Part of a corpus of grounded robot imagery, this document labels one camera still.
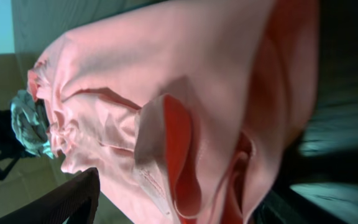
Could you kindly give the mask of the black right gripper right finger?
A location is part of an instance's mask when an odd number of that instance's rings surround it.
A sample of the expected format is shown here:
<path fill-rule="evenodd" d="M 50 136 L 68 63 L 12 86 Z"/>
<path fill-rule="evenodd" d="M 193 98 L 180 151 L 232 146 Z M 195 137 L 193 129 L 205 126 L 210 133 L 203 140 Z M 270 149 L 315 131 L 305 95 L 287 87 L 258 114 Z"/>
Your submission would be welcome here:
<path fill-rule="evenodd" d="M 273 189 L 253 214 L 255 224 L 345 224 L 289 188 Z"/>

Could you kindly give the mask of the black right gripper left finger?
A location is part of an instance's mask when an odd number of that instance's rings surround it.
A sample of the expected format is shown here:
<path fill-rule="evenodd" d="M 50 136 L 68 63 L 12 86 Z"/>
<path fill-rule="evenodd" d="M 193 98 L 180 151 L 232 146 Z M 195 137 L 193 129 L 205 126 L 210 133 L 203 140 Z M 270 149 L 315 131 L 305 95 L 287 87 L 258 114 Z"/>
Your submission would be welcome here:
<path fill-rule="evenodd" d="M 30 204 L 0 218 L 0 224 L 93 224 L 100 194 L 92 167 Z"/>

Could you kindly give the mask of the pink t-shirt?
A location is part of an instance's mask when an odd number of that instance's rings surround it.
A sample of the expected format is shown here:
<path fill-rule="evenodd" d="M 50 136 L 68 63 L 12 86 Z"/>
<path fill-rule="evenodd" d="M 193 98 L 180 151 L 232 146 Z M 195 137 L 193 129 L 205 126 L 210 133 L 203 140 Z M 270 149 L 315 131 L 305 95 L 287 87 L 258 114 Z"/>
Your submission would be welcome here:
<path fill-rule="evenodd" d="M 134 223 L 251 223 L 308 122 L 319 2 L 165 1 L 69 30 L 29 70 L 62 171 Z"/>

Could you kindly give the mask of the white leaf-patterned garment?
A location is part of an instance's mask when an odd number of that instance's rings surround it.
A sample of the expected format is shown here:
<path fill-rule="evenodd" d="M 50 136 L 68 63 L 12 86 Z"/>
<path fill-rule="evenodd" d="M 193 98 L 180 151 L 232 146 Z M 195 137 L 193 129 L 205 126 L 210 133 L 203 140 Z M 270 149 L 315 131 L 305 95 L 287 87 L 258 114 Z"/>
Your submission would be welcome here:
<path fill-rule="evenodd" d="M 49 121 L 42 100 L 34 101 L 26 90 L 19 90 L 10 102 L 11 127 L 26 152 L 54 159 L 47 136 Z"/>

